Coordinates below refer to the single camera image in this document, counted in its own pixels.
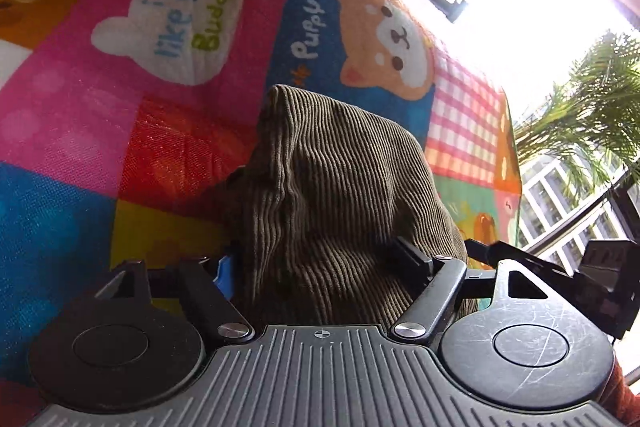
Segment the red sleeve forearm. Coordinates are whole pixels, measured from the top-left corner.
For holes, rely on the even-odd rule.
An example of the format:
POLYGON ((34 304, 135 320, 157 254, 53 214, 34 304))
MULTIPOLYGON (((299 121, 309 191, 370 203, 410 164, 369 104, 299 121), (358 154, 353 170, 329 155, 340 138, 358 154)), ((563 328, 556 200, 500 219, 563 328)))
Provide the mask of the red sleeve forearm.
POLYGON ((640 426, 640 397, 625 383, 623 369, 617 361, 598 403, 625 426, 640 426))

